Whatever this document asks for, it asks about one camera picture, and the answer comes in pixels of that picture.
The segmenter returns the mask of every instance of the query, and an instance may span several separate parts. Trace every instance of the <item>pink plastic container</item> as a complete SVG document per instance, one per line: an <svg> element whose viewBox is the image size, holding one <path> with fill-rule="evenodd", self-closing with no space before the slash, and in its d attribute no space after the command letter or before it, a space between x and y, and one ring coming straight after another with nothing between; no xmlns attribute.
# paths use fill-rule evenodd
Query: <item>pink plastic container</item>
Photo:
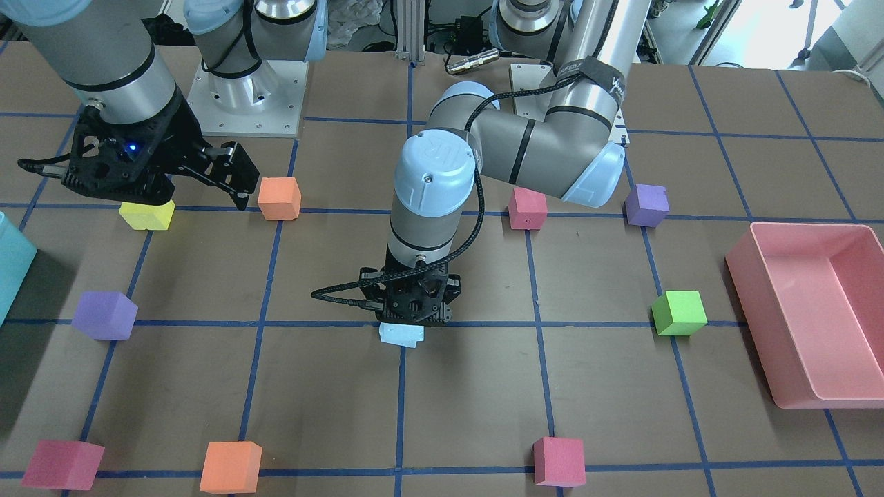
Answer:
<svg viewBox="0 0 884 497"><path fill-rule="evenodd" d="M727 260L778 406L884 408L884 249L870 227L752 223Z"/></svg>

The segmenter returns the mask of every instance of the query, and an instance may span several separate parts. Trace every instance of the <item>white mounting plate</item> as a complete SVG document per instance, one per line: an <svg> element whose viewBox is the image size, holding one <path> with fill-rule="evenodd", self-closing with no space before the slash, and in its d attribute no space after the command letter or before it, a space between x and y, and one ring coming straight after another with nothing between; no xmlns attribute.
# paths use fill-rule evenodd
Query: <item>white mounting plate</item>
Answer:
<svg viewBox="0 0 884 497"><path fill-rule="evenodd" d="M510 85L512 85L513 91L520 91L553 84L555 81L552 79L544 82L551 70L552 68L547 64L510 64ZM539 96L518 96L513 99L515 113L528 119L543 121L551 98L553 98L552 93ZM620 143L624 147L629 145L629 133L626 131L626 121L623 120L622 111L618 111L614 118L610 141Z"/></svg>
<svg viewBox="0 0 884 497"><path fill-rule="evenodd" d="M194 85L187 102L200 121L206 136L262 136L267 138L297 138L301 124L304 92L307 89L306 62L292 60L268 61L281 79L285 92L276 106L258 114L231 114L217 105L212 96L214 88L201 67L196 68Z"/></svg>

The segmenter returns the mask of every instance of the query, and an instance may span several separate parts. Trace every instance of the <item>purple cube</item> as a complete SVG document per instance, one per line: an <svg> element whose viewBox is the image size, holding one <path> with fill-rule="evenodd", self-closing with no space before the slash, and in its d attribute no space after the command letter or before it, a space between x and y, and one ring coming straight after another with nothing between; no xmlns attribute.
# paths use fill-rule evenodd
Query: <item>purple cube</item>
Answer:
<svg viewBox="0 0 884 497"><path fill-rule="evenodd" d="M40 440L22 486L48 490L92 490L104 447L86 442Z"/></svg>
<svg viewBox="0 0 884 497"><path fill-rule="evenodd" d="M636 185L626 197L626 220L633 226L656 228L668 213L666 187Z"/></svg>
<svg viewBox="0 0 884 497"><path fill-rule="evenodd" d="M83 292L71 325L95 340L126 340L137 312L120 292Z"/></svg>

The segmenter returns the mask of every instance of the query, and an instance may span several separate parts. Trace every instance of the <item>metal connector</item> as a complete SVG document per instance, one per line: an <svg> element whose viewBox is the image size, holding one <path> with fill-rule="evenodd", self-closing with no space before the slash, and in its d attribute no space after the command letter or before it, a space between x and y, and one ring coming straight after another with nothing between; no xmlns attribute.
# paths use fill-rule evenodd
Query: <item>metal connector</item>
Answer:
<svg viewBox="0 0 884 497"><path fill-rule="evenodd" d="M450 74L461 74L473 69L474 67L478 67L482 64L488 64L489 62L494 62L495 60L500 58L500 50L491 49L486 50L482 53L477 53L475 55L471 55L469 57L464 58L459 62L455 62L453 64L449 64L447 66L448 72Z"/></svg>

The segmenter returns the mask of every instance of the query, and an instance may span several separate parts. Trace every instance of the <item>block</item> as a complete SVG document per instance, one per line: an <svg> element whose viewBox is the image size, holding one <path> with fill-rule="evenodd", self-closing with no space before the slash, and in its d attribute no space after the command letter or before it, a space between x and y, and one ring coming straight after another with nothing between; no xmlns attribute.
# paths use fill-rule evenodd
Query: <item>block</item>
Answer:
<svg viewBox="0 0 884 497"><path fill-rule="evenodd" d="M36 255L37 247L0 212L0 325Z"/></svg>
<svg viewBox="0 0 884 497"><path fill-rule="evenodd" d="M667 290L651 306L651 313L658 335L688 336L709 323L696 291Z"/></svg>
<svg viewBox="0 0 884 497"><path fill-rule="evenodd" d="M40 440L21 485L47 490L91 490L104 447L68 440Z"/></svg>
<svg viewBox="0 0 884 497"><path fill-rule="evenodd" d="M126 340L137 312L120 292L83 292L71 325L95 340Z"/></svg>
<svg viewBox="0 0 884 497"><path fill-rule="evenodd" d="M268 221L287 221L301 215L301 190L295 178L261 178L258 207Z"/></svg>
<svg viewBox="0 0 884 497"><path fill-rule="evenodd" d="M516 187L509 199L509 227L514 230L538 230L546 221L546 195Z"/></svg>
<svg viewBox="0 0 884 497"><path fill-rule="evenodd" d="M378 332L380 333L381 341L391 345L415 348L417 347L417 342L423 341L423 326L381 323Z"/></svg>
<svg viewBox="0 0 884 497"><path fill-rule="evenodd" d="M255 493L261 447L254 442L210 442L202 466L200 490L205 493Z"/></svg>
<svg viewBox="0 0 884 497"><path fill-rule="evenodd" d="M165 231L174 213L175 202L171 200L163 205L123 202L119 206L119 215L133 230Z"/></svg>
<svg viewBox="0 0 884 497"><path fill-rule="evenodd" d="M543 437L534 442L534 483L542 486L586 485L583 440Z"/></svg>
<svg viewBox="0 0 884 497"><path fill-rule="evenodd" d="M636 185L626 197L626 220L633 226L656 228L668 213L666 187Z"/></svg>

